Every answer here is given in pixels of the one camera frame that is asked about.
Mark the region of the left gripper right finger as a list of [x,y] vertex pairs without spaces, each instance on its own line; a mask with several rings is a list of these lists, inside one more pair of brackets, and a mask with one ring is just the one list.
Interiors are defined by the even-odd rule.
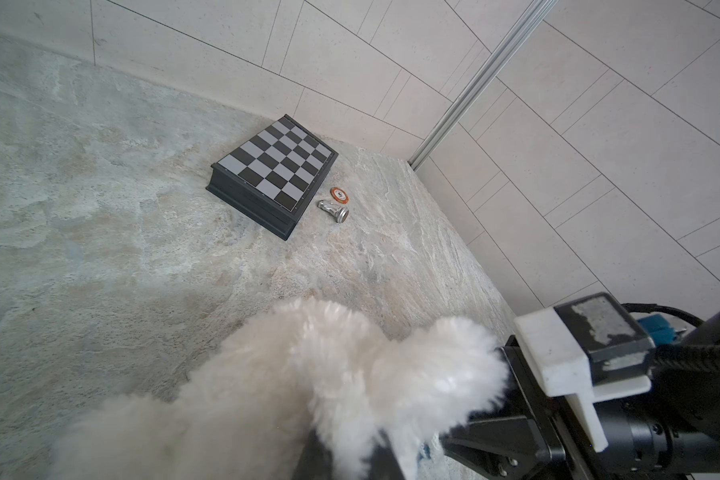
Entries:
[[404,480],[388,436],[379,431],[372,454],[367,459],[365,480]]

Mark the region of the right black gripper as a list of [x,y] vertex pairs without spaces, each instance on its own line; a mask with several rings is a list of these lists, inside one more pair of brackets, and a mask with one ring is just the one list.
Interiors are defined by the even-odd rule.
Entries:
[[682,479],[720,473],[720,404],[688,404],[690,389],[660,388],[600,402],[608,445],[596,452],[572,406],[543,395],[518,342],[502,352],[510,389],[500,417],[440,437],[444,453],[486,479]]

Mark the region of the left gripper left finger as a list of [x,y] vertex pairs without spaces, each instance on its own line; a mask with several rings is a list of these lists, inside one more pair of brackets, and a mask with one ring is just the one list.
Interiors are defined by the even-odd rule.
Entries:
[[333,456],[311,430],[291,477],[292,480],[332,480]]

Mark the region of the white teddy bear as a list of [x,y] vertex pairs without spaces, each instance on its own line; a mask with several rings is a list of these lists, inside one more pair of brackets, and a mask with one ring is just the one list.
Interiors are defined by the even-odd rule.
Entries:
[[360,312],[295,299],[248,319],[177,397],[120,395],[56,442],[54,479],[287,479],[310,433],[359,479],[389,445],[407,479],[422,445],[499,409],[510,370],[463,317],[391,340]]

